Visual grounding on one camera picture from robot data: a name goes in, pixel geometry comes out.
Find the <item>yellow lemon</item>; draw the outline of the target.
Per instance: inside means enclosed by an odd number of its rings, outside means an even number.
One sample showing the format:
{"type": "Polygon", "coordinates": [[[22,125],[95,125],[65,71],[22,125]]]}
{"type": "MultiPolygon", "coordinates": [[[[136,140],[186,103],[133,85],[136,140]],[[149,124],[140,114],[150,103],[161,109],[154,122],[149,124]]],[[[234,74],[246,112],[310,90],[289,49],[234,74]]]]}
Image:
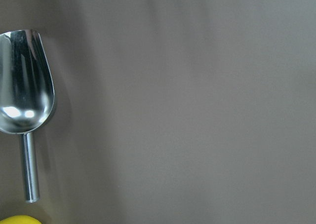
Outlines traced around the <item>yellow lemon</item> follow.
{"type": "Polygon", "coordinates": [[[31,216],[17,215],[1,220],[0,224],[41,224],[41,222],[31,216]]]}

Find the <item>steel ice scoop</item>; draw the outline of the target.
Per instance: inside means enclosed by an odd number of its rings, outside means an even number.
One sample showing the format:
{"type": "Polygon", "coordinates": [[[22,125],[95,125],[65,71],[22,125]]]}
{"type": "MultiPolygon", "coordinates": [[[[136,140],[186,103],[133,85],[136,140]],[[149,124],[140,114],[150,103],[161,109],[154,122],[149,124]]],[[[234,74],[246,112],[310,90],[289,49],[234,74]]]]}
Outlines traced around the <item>steel ice scoop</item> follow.
{"type": "Polygon", "coordinates": [[[40,198],[33,133],[55,111],[55,90],[42,45],[35,30],[0,36],[0,130],[19,136],[25,200],[40,198]]]}

